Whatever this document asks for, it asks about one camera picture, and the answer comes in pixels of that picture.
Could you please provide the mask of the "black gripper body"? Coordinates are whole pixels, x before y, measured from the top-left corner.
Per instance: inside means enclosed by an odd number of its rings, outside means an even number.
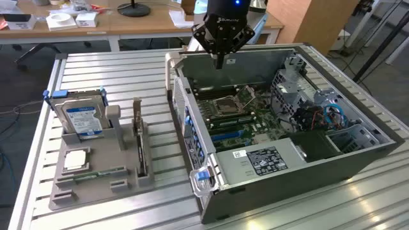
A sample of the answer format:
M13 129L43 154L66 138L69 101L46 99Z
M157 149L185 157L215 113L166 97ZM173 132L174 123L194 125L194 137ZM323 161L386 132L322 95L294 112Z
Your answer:
M247 0L209 0L203 26L209 32L205 50L210 54L235 52L250 39L247 26Z

